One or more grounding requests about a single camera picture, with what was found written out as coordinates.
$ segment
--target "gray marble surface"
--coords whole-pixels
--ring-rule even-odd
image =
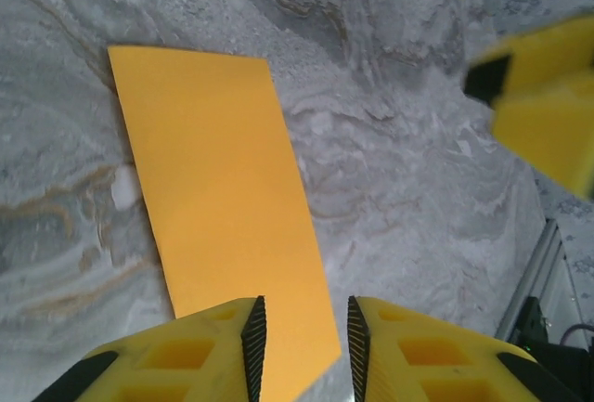
[[[514,33],[594,10],[594,0],[485,0],[485,7],[498,32]],[[594,323],[594,206],[536,175],[545,214],[558,220],[563,234],[582,316]]]
[[[543,227],[460,92],[493,38],[482,0],[0,0],[0,400],[171,317],[108,44],[269,60],[343,344],[353,293],[493,333]]]

